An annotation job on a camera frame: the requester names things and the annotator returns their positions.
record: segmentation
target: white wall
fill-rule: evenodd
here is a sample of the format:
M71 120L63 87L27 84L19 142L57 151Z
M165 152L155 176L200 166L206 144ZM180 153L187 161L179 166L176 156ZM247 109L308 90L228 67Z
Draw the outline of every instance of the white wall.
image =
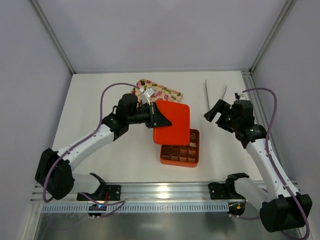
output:
M312 198L314 239L320 239L319 13L318 0L298 0L254 75L257 87L277 94L275 145L289 175ZM261 96L270 118L273 99Z
M252 65L285 0L38 0L76 72Z
M27 0L1 1L0 43L0 233L2 240L15 240L71 74Z

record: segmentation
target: white table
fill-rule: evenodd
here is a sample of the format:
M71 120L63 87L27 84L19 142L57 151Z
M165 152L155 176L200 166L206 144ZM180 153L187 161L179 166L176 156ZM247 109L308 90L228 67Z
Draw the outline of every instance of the white table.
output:
M65 147L96 128L102 91L112 83L135 84L149 79L183 93L182 103L190 107L190 127L200 131L200 159L195 168L163 165L160 145L153 143L153 130L144 124L131 125L129 131L93 153L75 173L96 173L106 182L207 182L224 181L228 174L247 173L252 180L262 177L253 160L231 134L220 129L215 121L205 120L207 112L204 82L207 79L210 107L222 96L233 103L234 93L245 89L240 71L141 72L75 74L64 104L53 149ZM104 97L103 116L118 104L129 86L115 86Z

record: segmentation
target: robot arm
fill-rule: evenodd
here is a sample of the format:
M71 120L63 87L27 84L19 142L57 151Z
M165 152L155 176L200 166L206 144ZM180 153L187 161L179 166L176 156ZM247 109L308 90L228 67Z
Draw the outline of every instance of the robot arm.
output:
M58 151L46 149L41 155L35 180L44 186L50 168L63 156L49 176L46 190L52 197L59 200L67 194L87 193L94 200L104 200L107 192L105 181L94 173L72 173L76 167L96 150L114 142L126 133L131 124L145 123L148 128L172 125L160 112L157 103L146 103L139 107L137 105L136 95L125 94L115 107L115 113L110 113L102 120L98 131L90 132Z
M226 191L231 196L242 196L251 202L259 211L261 222L269 232L303 227L305 221L288 188L298 199L306 216L312 207L309 195L301 195L289 180L273 149L270 148L275 165L273 166L265 147L267 132L263 126L255 124L252 103L242 93L236 93L235 97L237 100L233 105L218 100L204 117L212 122L217 113L221 114L216 124L228 132L235 133L235 138L252 157L267 189L259 188L245 173L236 173L228 176L225 182ZM285 185L279 176L286 181Z

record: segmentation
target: gray floor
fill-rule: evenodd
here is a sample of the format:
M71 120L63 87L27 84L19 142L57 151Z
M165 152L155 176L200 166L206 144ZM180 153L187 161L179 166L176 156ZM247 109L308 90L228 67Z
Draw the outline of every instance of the gray floor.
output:
M244 216L258 213L247 204ZM291 235L298 237L296 231ZM42 214L36 240L287 240L267 232L259 220L226 213L116 214L91 220L87 214Z

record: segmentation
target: floral cloth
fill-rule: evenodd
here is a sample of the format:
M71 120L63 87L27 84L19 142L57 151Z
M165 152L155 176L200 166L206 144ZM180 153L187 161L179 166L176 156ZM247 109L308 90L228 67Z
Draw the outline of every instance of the floral cloth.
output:
M144 90L146 90L148 88L152 88L153 90L155 90L155 93L150 97L150 102L155 102L158 99L162 99L162 100L178 103L183 97L183 94L181 92L172 90L170 88L167 88L165 86L162 86L160 84L157 84L147 79L140 79L136 83L136 85L137 87L139 87L139 89L144 88ZM141 102L141 99L140 99L141 92L138 89L133 88L131 93L135 94L138 97L138 101Z

